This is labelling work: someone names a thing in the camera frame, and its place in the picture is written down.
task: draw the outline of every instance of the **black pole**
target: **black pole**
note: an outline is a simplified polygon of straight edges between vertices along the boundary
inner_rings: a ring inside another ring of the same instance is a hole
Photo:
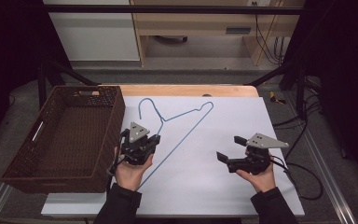
[[[73,69],[65,67],[60,63],[48,62],[48,64],[51,65],[54,69],[58,70],[59,72],[65,73],[66,75],[69,75],[70,77],[73,77],[74,79],[79,80],[80,82],[82,82],[83,84],[85,84],[87,86],[98,86],[98,85],[102,84],[99,82],[93,82],[93,81],[89,80],[88,78],[81,76],[80,74],[75,72]]]
[[[289,61],[287,63],[284,63],[280,67],[272,70],[271,72],[267,73],[266,75],[256,79],[255,81],[247,83],[247,84],[243,84],[243,85],[257,87],[257,86],[263,84],[264,82],[270,80],[273,77],[276,77],[278,75],[282,75],[282,74],[286,73],[288,70],[292,69],[293,65],[294,65],[294,62]]]
[[[23,6],[23,10],[65,13],[185,13],[185,14],[257,14],[304,15],[322,13],[302,7],[217,7],[217,6],[127,6],[127,5],[44,5]]]
[[[304,81],[305,81],[305,71],[304,66],[300,65],[298,68],[298,76],[297,76],[297,86],[296,86],[296,110],[297,114],[301,119],[306,118],[307,111],[304,109]]]
[[[39,91],[39,109],[41,109],[43,104],[48,99],[46,92],[45,65],[43,63],[40,64],[37,74],[37,87]]]

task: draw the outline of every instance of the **hand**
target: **hand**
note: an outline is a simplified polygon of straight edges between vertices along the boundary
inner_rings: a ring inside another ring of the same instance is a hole
[[[251,175],[243,170],[237,170],[236,173],[243,179],[249,181],[255,188],[256,192],[266,192],[276,187],[274,171],[272,167],[273,163],[269,165],[265,172],[258,175]]]
[[[115,178],[117,184],[124,189],[136,191],[141,184],[144,172],[153,164],[152,160],[153,154],[147,158],[143,165],[131,165],[123,161],[116,169]]]

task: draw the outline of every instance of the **basket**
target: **basket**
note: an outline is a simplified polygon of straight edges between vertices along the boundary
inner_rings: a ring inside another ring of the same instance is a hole
[[[1,177],[25,193],[105,192],[125,104],[119,86],[57,86]]]

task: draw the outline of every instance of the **black sleeve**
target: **black sleeve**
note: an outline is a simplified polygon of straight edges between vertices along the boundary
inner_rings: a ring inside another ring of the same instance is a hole
[[[297,224],[297,220],[278,188],[258,192],[251,199],[260,224]]]
[[[141,203],[142,194],[113,184],[95,224],[131,224]]]

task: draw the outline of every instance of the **wire hanger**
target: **wire hanger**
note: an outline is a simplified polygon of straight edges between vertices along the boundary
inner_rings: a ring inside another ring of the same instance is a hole
[[[193,126],[193,128],[191,128],[191,130],[185,135],[185,137],[182,138],[182,140],[179,141],[179,143],[170,151],[170,153],[168,153],[168,155],[164,158],[164,160],[162,160],[162,162],[159,163],[159,165],[152,171],[152,173],[141,183],[141,185],[139,186],[139,188],[150,178],[150,176],[155,173],[157,171],[157,169],[162,165],[163,162],[165,162],[170,156],[171,154],[173,154],[173,152],[183,143],[183,141],[185,141],[185,139],[194,131],[194,129],[196,129],[196,127],[205,119],[205,117],[211,112],[211,110],[213,109],[214,105],[212,102],[207,102],[205,104],[203,104],[200,108],[195,108],[195,109],[192,109],[192,110],[189,110],[189,111],[186,111],[182,114],[179,114],[179,115],[176,115],[176,116],[173,116],[172,118],[170,119],[165,119],[161,116],[161,114],[159,113],[155,103],[153,102],[152,99],[150,98],[144,98],[141,102],[139,102],[138,104],[138,112],[139,112],[139,119],[142,119],[142,114],[141,114],[141,104],[143,101],[150,101],[150,103],[152,103],[156,113],[158,114],[158,117],[159,117],[159,120],[161,121],[161,126],[159,127],[158,129],[158,133],[157,135],[159,135],[159,132],[161,131],[162,127],[164,126],[164,122],[168,122],[170,120],[173,120],[173,119],[177,119],[179,117],[182,117],[183,115],[186,115],[186,114],[189,114],[191,112],[194,112],[194,111],[201,111],[203,107],[205,107],[206,105],[211,105],[211,108],[204,114],[204,116]]]

